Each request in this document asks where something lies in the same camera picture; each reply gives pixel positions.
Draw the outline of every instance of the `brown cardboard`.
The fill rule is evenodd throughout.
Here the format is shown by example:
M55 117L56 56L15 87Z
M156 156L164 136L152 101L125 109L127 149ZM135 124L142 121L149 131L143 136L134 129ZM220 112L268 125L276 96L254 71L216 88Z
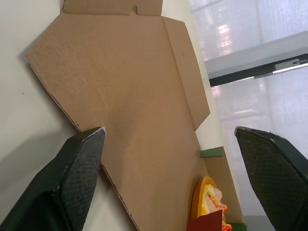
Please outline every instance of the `brown cardboard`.
M235 186L224 149L222 156L204 158L207 172L222 192L222 203L226 204L227 223L244 223L242 210L236 195Z
M137 15L156 15L162 12L163 0L65 0L64 13L123 14L137 8Z
M102 165L138 229L185 230L207 174L195 134L209 114L196 57L184 23L123 15L130 7L120 3L66 0L27 58L79 130L106 128ZM138 14L161 12L161 0L136 4Z

